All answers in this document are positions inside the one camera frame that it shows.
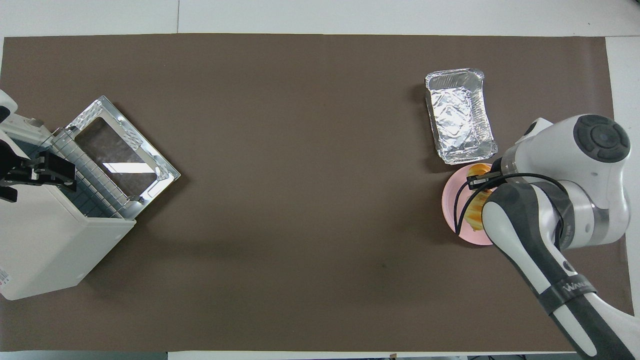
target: white appliance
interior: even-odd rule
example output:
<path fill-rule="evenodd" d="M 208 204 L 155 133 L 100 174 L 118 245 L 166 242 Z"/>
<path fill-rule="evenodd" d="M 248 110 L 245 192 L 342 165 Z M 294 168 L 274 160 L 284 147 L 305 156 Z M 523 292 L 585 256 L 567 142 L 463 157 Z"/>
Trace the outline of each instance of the white appliance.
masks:
<path fill-rule="evenodd" d="M 1 141 L 23 158 L 47 150 L 72 162 L 77 181 L 75 192 L 15 185 L 17 202 L 0 200 L 0 293 L 16 300 L 75 286 L 180 173 L 104 96 L 54 134 L 17 115 L 1 90 L 0 106 L 10 112 Z"/>

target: pink plate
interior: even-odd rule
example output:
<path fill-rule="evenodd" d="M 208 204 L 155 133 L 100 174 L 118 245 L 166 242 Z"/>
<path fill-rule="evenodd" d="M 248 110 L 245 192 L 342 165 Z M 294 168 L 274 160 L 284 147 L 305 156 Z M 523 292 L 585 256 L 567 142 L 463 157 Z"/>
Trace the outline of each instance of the pink plate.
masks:
<path fill-rule="evenodd" d="M 442 190 L 442 214 L 444 215 L 447 224 L 453 231 L 453 203 L 456 200 L 456 193 L 460 186 L 467 180 L 467 172 L 469 168 L 475 164 L 467 165 L 456 171 L 447 181 L 447 184 Z M 473 194 L 473 191 L 469 190 L 468 186 L 460 193 L 460 199 L 458 201 L 458 214 L 465 205 L 467 199 Z M 474 231 L 465 220 L 462 221 L 462 230 L 460 231 L 460 238 L 475 245 L 493 245 L 489 237 L 484 230 Z"/>

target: foil lining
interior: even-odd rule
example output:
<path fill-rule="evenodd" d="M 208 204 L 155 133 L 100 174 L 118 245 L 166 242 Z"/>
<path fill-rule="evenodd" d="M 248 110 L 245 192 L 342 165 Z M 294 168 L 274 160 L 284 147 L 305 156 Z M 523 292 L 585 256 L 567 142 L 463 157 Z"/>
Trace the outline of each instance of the foil lining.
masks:
<path fill-rule="evenodd" d="M 483 79 L 477 69 L 436 71 L 425 78 L 431 130 L 446 164 L 486 160 L 498 151 L 484 109 Z"/>

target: brown mat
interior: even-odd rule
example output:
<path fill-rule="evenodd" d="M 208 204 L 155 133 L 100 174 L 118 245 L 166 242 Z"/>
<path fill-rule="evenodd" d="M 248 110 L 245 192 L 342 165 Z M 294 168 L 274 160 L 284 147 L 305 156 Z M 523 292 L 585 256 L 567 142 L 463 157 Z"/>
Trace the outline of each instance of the brown mat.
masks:
<path fill-rule="evenodd" d="M 79 286 L 1 299 L 0 350 L 571 350 L 444 222 L 424 76 L 484 71 L 500 155 L 536 117 L 612 116 L 603 38 L 7 38 L 3 61 L 20 114 L 107 95 L 183 178 Z M 567 256 L 631 312 L 623 241 Z"/>

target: black bracket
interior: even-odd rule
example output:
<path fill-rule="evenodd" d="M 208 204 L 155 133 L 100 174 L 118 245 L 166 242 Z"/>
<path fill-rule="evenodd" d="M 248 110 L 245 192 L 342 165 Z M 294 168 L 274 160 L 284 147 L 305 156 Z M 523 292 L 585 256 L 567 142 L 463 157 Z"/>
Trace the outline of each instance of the black bracket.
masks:
<path fill-rule="evenodd" d="M 475 190 L 485 183 L 491 181 L 495 177 L 502 176 L 501 172 L 488 172 L 482 175 L 473 175 L 467 176 L 467 181 L 469 182 L 469 190 Z"/>
<path fill-rule="evenodd" d="M 0 140 L 0 199 L 16 202 L 18 191 L 12 185 L 55 185 L 76 190 L 76 166 L 49 152 L 27 159 L 16 155 L 11 146 Z"/>

